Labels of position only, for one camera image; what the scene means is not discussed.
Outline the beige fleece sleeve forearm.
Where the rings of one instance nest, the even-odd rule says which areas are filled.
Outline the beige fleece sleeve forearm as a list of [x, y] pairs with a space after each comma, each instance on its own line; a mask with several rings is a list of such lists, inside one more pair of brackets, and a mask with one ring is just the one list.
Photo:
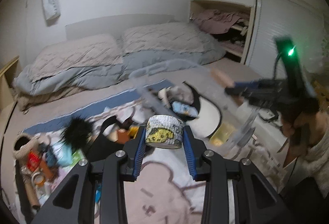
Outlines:
[[[285, 119], [281, 122], [281, 131], [289, 142], [284, 161], [289, 176], [282, 194], [302, 204], [312, 198], [328, 203], [328, 114], [302, 113], [293, 124]], [[296, 129], [306, 126], [310, 129], [309, 138], [300, 145], [293, 145]]]

